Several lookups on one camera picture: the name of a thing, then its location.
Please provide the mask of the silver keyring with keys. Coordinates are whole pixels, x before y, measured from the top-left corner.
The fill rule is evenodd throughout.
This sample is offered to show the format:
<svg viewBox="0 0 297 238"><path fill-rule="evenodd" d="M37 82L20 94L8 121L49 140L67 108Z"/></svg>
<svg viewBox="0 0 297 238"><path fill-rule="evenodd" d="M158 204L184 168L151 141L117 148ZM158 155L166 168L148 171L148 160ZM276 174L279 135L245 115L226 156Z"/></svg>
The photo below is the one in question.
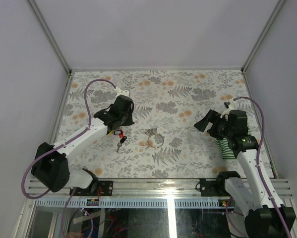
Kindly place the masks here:
<svg viewBox="0 0 297 238"><path fill-rule="evenodd" d="M143 144L145 149L158 149L161 148L165 143L164 136L158 132L158 129L156 127L145 130L144 134L147 136L147 140Z"/></svg>

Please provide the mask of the red key tag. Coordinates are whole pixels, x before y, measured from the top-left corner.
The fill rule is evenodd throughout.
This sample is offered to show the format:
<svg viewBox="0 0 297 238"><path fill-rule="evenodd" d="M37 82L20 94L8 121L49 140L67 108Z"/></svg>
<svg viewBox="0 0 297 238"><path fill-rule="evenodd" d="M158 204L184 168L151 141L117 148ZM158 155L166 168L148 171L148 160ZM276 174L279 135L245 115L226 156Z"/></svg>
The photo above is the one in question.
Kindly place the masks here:
<svg viewBox="0 0 297 238"><path fill-rule="evenodd" d="M124 132L123 130L119 129L119 130L115 130L113 132L114 135L118 135L120 138L123 138L124 137Z"/></svg>

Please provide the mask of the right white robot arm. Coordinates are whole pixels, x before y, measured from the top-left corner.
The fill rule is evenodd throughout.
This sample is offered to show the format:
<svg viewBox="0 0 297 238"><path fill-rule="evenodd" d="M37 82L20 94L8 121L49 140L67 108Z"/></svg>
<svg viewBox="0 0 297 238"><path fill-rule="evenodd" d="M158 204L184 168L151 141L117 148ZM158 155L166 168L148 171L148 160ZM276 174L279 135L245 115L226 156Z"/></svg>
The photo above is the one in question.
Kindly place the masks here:
<svg viewBox="0 0 297 238"><path fill-rule="evenodd" d="M204 132L207 125L209 135L218 140L226 139L228 148L241 165L249 187L245 187L240 175L235 172L220 172L216 191L230 195L244 216L246 236L249 238L289 238L296 219L292 207L286 207L276 193L265 168L260 161L259 144L250 135L245 111L231 110L222 115L209 110L194 127Z"/></svg>

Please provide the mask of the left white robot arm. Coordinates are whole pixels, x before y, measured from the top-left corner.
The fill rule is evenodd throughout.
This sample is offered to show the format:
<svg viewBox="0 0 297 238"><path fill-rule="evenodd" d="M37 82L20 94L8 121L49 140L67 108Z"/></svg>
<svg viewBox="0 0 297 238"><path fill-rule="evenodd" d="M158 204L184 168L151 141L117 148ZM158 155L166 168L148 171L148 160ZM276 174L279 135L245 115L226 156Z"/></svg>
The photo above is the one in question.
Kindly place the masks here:
<svg viewBox="0 0 297 238"><path fill-rule="evenodd" d="M71 169L69 163L93 141L122 126L133 125L133 110L133 100L119 95L113 104L91 116L88 123L71 136L53 145L42 143L37 149L36 163L31 166L31 175L53 193L67 186L74 196L95 195L100 188L97 176L88 169Z"/></svg>

